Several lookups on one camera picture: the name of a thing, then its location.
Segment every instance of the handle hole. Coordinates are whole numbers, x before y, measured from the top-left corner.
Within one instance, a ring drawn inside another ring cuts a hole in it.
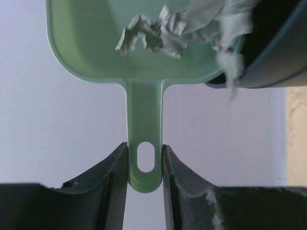
[[[154,169],[154,147],[149,142],[143,142],[138,146],[138,167],[147,173]]]

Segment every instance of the plastic lip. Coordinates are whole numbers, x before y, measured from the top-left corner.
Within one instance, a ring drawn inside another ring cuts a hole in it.
[[[300,74],[302,74],[302,73],[304,73],[304,72],[306,72],[306,71],[307,71],[307,66],[305,66],[304,68],[302,68],[300,71],[298,71],[298,72],[296,72],[296,73],[290,75],[289,77],[284,78],[284,79],[281,79],[281,80],[279,80],[279,81],[277,81],[277,82],[274,82],[274,83],[271,83],[271,84],[267,84],[267,85],[263,85],[263,86],[259,86],[259,87],[255,87],[255,88],[250,88],[250,87],[248,87],[248,88],[246,88],[246,89],[261,89],[261,88],[268,88],[268,87],[271,87],[271,86],[273,86],[273,85],[278,85],[278,84],[283,83],[283,82],[285,82],[285,81],[288,81],[288,80],[290,80],[290,79],[292,79],[292,78],[295,78],[295,77],[297,77],[298,75],[300,75]]]

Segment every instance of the dustpan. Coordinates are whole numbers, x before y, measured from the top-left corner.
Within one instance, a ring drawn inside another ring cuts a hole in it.
[[[87,82],[118,84],[126,93],[129,183],[149,193],[162,181],[163,93],[173,84],[204,83],[223,71],[210,44],[194,45],[181,59],[152,54],[138,44],[124,59],[114,51],[122,30],[142,12],[157,18],[165,4],[174,11],[190,0],[46,0],[47,34],[52,52],[71,75]],[[234,44],[239,51],[244,38]],[[137,164],[138,146],[154,147],[154,168]]]

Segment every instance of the yellow wall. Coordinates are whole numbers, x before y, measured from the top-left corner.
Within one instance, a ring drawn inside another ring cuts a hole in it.
[[[307,186],[307,87],[287,89],[288,184]]]

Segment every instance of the crumpled paper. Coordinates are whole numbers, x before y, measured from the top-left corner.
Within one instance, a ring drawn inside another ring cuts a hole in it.
[[[212,43],[216,63],[226,76],[230,99],[236,96],[239,78],[244,72],[241,54],[232,49],[234,40],[252,32],[252,9],[259,0],[193,0],[191,4],[172,13],[165,5],[159,21],[143,14],[136,15],[126,26],[115,48],[123,58],[135,49],[138,39],[151,52],[164,52],[181,58],[191,44]]]

